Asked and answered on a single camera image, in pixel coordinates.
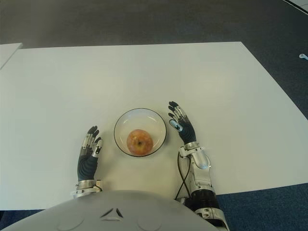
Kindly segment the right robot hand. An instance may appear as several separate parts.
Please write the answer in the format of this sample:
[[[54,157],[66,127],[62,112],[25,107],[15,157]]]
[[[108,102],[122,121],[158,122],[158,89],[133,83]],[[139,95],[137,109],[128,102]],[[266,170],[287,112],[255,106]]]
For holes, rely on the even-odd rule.
[[[196,142],[194,128],[184,110],[174,101],[169,102],[168,106],[171,113],[168,113],[169,124],[178,132],[184,145]]]

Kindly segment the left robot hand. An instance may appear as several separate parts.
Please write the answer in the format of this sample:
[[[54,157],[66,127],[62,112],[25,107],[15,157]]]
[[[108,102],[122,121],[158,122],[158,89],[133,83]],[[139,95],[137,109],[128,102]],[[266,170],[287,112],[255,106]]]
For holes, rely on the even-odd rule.
[[[99,132],[97,126],[91,127],[82,142],[77,164],[78,181],[94,180],[98,159],[103,148],[102,138],[97,137]]]

